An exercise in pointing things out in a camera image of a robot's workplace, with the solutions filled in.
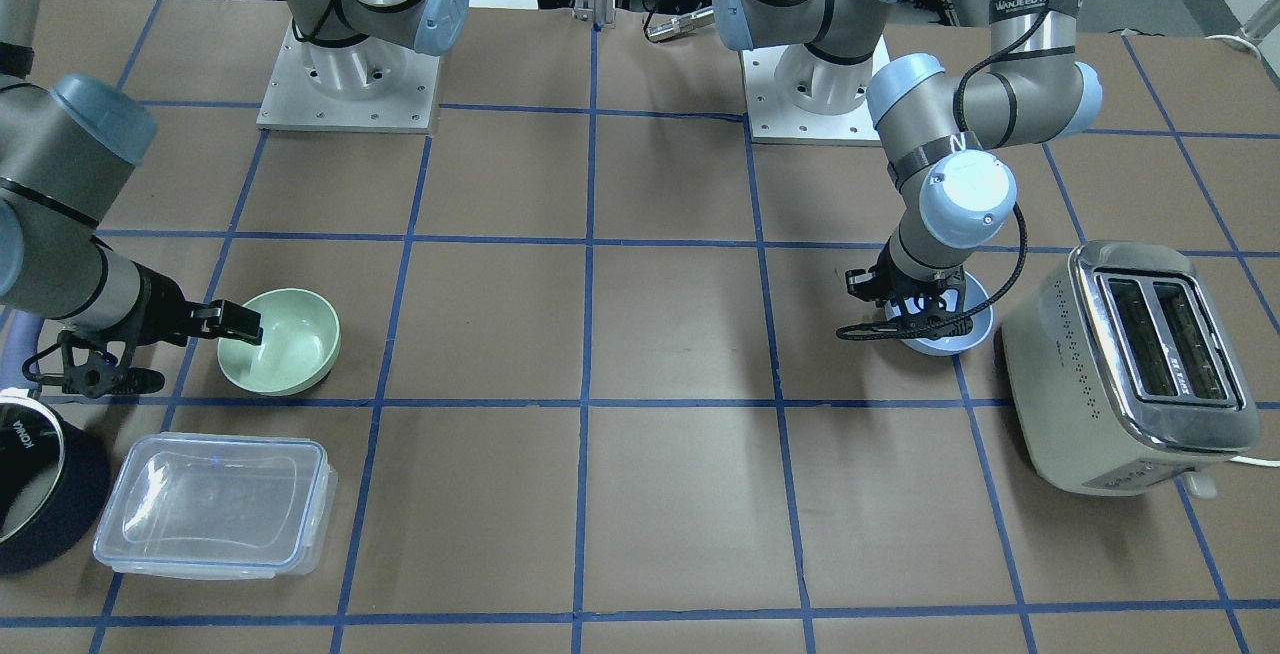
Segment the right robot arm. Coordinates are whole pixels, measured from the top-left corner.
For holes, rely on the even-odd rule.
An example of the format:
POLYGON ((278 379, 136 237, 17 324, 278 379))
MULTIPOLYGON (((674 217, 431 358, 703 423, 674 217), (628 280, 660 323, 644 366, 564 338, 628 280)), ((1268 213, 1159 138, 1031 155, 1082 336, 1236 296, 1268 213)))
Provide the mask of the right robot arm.
MULTIPOLYGON (((156 136, 155 116, 113 84, 69 74, 29 81, 41 0, 3 0, 3 306, 12 308, 3 388, 54 387, 99 398, 157 392, 160 372, 134 349, 193 338, 264 348, 260 314, 228 299, 197 303, 177 282, 99 239, 156 136)), ((468 0, 287 0, 303 44, 367 38, 419 54, 457 42, 468 0)))

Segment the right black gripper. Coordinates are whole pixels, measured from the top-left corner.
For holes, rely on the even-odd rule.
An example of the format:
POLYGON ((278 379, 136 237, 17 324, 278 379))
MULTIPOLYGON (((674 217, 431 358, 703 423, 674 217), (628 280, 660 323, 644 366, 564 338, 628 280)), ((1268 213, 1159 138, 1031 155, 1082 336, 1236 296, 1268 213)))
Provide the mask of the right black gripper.
POLYGON ((54 346, 22 362, 22 381, 33 389, 59 388, 64 394, 145 395, 164 388, 163 372, 133 366, 134 349, 166 340, 186 347, 191 338, 262 343, 262 316, 229 299, 196 303, 177 282, 140 271, 140 294, 120 323, 105 329, 76 325, 60 331, 54 346))

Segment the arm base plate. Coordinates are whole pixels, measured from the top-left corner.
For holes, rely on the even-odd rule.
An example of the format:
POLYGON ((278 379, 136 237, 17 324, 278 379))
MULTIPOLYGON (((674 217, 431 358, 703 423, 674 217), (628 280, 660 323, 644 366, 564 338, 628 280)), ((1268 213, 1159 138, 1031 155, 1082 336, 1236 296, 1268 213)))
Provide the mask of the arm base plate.
POLYGON ((805 45, 740 52, 753 142, 876 145, 867 84, 890 61, 884 38, 851 67, 818 60, 805 45))
POLYGON ((256 122, 265 131, 429 134, 440 65, 379 38, 303 44, 288 26, 256 122))

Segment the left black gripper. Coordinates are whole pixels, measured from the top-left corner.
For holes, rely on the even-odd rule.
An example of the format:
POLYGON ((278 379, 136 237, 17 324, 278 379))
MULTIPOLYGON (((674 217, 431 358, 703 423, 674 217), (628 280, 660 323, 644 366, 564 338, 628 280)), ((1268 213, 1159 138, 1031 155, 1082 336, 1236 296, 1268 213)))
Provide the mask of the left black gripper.
POLYGON ((957 267, 934 279, 915 280, 892 262, 890 250, 879 253, 872 267, 846 273, 847 293, 872 299, 878 307, 896 308, 879 323, 854 323, 849 330, 965 330, 965 274, 957 267))

